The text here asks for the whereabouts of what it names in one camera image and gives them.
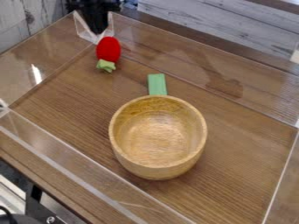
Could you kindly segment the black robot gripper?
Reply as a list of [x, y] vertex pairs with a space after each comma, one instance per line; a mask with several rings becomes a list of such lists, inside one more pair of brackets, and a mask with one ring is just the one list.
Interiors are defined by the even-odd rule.
[[108, 13], [120, 11], [120, 0], [65, 0], [68, 12], [80, 11], [88, 28], [101, 34], [108, 28]]

